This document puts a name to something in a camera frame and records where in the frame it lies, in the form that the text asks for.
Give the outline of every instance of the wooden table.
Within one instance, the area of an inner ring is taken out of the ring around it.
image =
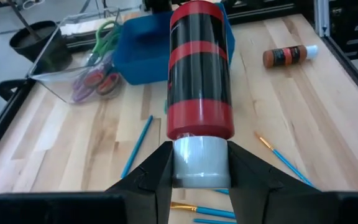
[[[311,26],[295,15],[233,31],[232,140],[295,176],[254,137],[258,131],[317,188],[358,190],[358,87]],[[264,50],[296,44],[318,45],[318,57],[264,69]],[[154,120],[132,168],[168,140],[166,95],[166,82],[126,84],[113,100],[72,106],[36,85],[0,142],[0,193],[108,188],[120,179],[150,114]],[[210,190],[176,189],[172,200],[232,210],[228,196]],[[194,217],[203,216],[172,211],[170,223]]]

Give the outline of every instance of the black stripe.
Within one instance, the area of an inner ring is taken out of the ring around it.
[[[229,66],[219,54],[191,54],[177,61],[169,71],[168,106],[198,98],[231,105]]]
[[[174,23],[171,29],[170,49],[203,40],[218,45],[226,52],[226,31],[221,20],[208,14],[190,14]]]

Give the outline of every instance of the cylinder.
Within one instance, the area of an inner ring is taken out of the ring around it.
[[[224,16],[207,1],[170,21],[167,136],[174,187],[229,187],[226,140],[234,135]]]
[[[266,68],[293,65],[301,63],[306,59],[312,59],[317,56],[317,45],[311,46],[294,46],[282,49],[266,50],[263,54],[263,61]]]

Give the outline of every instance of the clear plastic container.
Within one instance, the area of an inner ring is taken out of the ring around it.
[[[109,50],[94,55],[96,31],[107,21],[111,24],[101,29],[101,39],[107,40]],[[85,103],[92,100],[113,98],[118,95],[123,82],[112,64],[112,53],[121,31],[118,8],[68,16],[59,23],[44,49],[29,71],[29,77],[40,82],[67,103]],[[54,48],[53,38],[62,33],[72,56],[71,63],[63,70],[50,72],[45,69],[45,58]]]

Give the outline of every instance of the white cap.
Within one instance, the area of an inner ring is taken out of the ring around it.
[[[227,141],[184,137],[173,143],[173,187],[230,188]]]
[[[317,57],[318,47],[317,45],[306,46],[307,56],[306,59],[313,59]]]

